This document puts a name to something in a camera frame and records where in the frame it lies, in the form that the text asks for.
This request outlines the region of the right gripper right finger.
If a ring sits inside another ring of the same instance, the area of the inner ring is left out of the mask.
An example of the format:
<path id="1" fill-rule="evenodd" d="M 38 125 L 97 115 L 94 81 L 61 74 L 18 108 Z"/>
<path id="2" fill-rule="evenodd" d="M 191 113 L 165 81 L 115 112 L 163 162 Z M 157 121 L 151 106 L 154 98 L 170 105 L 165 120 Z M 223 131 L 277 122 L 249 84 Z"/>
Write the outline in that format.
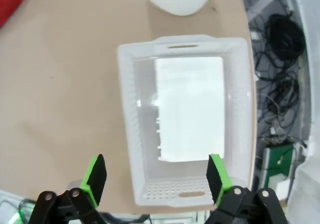
<path id="1" fill-rule="evenodd" d="M 224 162 L 218 154 L 208 156 L 206 179 L 216 209 L 207 224 L 232 224 L 243 220 L 248 224 L 286 224 L 288 222 L 280 201 L 271 188 L 256 192 L 233 185 Z"/>

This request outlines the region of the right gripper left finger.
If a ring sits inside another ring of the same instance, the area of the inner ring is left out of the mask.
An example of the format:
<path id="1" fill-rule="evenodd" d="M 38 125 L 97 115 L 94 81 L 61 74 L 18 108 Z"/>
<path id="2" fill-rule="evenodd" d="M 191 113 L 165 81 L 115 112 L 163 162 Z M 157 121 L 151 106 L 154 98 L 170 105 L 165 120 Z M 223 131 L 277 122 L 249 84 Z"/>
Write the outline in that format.
<path id="1" fill-rule="evenodd" d="M 79 187 L 58 195 L 43 191 L 38 196 L 29 219 L 30 224 L 68 224 L 79 220 L 82 224 L 104 224 L 97 211 L 107 180 L 105 159 L 99 154 L 91 160 Z"/>

